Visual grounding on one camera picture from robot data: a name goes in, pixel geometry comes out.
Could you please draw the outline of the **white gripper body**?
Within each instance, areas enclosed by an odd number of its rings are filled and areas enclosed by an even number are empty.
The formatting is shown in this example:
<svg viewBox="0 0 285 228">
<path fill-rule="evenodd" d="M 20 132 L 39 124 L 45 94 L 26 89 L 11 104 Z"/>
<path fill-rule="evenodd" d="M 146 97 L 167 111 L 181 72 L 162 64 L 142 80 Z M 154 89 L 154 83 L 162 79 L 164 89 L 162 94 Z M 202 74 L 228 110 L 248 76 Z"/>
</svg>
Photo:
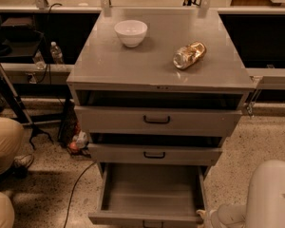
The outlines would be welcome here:
<svg viewBox="0 0 285 228">
<path fill-rule="evenodd" d="M 218 212 L 216 210 L 211 210 L 210 212 L 204 211 L 202 215 L 206 228 L 220 228 Z"/>
</svg>

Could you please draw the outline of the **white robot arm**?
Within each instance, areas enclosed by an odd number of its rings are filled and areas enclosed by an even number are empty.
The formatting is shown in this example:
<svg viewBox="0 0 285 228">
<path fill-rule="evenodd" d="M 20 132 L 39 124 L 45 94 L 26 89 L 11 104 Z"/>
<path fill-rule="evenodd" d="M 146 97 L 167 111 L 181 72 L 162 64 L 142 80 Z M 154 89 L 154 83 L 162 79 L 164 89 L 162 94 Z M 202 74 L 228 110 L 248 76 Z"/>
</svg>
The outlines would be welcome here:
<svg viewBox="0 0 285 228">
<path fill-rule="evenodd" d="M 285 161 L 260 164 L 250 178 L 245 204 L 198 210 L 202 228 L 285 228 Z"/>
</svg>

